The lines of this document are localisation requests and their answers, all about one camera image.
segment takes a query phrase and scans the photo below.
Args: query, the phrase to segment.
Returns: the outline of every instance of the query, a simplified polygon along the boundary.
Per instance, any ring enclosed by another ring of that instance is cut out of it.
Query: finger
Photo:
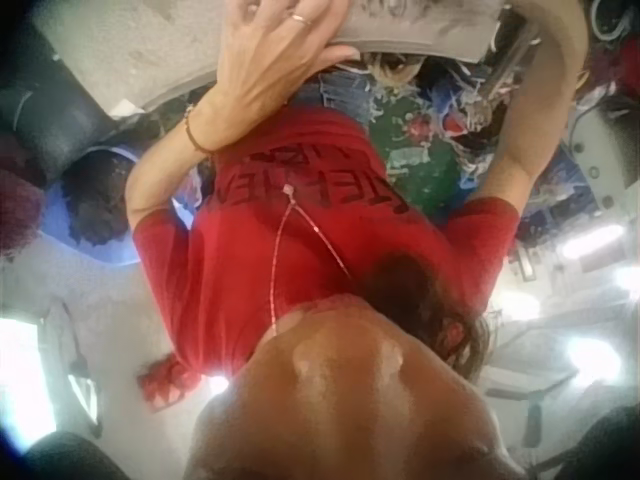
[[[262,0],[254,22],[258,25],[272,26],[282,23],[289,0]]]
[[[308,31],[313,29],[318,19],[329,8],[329,4],[334,0],[300,0],[298,5],[291,12],[291,16],[300,20],[294,20],[289,18],[282,26],[282,28],[291,34],[296,34],[302,31]]]
[[[330,0],[328,8],[314,24],[310,36],[320,42],[322,46],[326,45],[336,36],[344,24],[350,7],[350,0]]]
[[[310,76],[348,60],[360,60],[360,52],[358,49],[348,45],[332,45],[327,47],[320,53],[313,64]]]
[[[227,0],[227,24],[236,27],[247,21],[247,12],[252,0]]]

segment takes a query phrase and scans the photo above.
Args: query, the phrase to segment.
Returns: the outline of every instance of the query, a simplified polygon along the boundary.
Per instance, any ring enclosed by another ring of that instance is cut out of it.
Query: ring
[[[313,25],[313,23],[311,23],[309,20],[307,20],[306,18],[297,15],[295,13],[291,14],[291,20],[295,20],[296,22],[300,22],[304,25],[306,25],[307,27],[311,27]]]

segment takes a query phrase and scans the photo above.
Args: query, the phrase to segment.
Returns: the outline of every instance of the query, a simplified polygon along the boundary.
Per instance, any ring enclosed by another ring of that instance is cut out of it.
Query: ceiling light
[[[628,290],[633,298],[640,298],[640,267],[626,267],[616,270],[616,283]]]
[[[215,377],[210,377],[208,380],[209,390],[211,394],[215,397],[216,395],[220,395],[227,388],[229,388],[229,380],[222,375],[216,375]]]
[[[569,240],[562,247],[562,254],[571,259],[580,258],[617,240],[624,234],[621,225],[608,225]]]
[[[533,320],[540,316],[540,302],[528,293],[503,292],[498,296],[498,305],[511,320]]]
[[[575,338],[569,343],[569,358],[580,371],[580,380],[615,380],[620,373],[620,356],[611,345],[592,338]]]

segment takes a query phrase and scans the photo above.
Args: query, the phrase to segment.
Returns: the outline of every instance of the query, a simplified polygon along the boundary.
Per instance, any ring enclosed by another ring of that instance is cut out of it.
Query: bracelet
[[[193,111],[194,106],[193,105],[189,105],[187,107],[187,110],[184,112],[184,125],[185,125],[185,130],[187,131],[187,137],[189,138],[189,141],[192,143],[193,147],[199,151],[200,153],[204,153],[205,155],[211,157],[213,155],[216,154],[215,151],[213,150],[207,150],[206,148],[202,147],[198,141],[195,139],[195,137],[193,136],[193,133],[191,132],[191,124],[189,123],[189,115],[191,115],[191,112]]]

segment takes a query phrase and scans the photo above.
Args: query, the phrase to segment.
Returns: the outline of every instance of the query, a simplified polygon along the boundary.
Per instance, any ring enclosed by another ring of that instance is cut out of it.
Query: skin
[[[200,415],[185,478],[522,478],[479,394],[366,302],[291,316]]]
[[[349,2],[289,0],[248,8],[228,0],[218,83],[190,116],[198,143],[219,150],[275,113],[306,78],[358,55],[327,46]],[[522,212],[567,121],[587,50],[578,0],[518,0],[543,43],[514,98],[479,197]],[[178,125],[134,168],[126,190],[132,228],[170,198],[200,153]],[[478,393],[416,339],[364,301],[301,305],[267,332],[232,388],[198,419],[185,478],[511,479]]]

